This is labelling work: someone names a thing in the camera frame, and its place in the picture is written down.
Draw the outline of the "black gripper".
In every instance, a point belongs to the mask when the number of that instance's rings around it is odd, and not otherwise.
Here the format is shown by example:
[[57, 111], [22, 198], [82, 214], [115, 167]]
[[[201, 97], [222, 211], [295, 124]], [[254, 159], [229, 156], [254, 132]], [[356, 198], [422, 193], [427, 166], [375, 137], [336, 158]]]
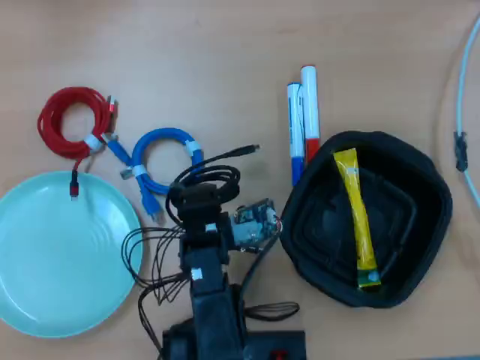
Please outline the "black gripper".
[[184, 229], [181, 246], [224, 246], [221, 204], [215, 184], [179, 188], [176, 208]]

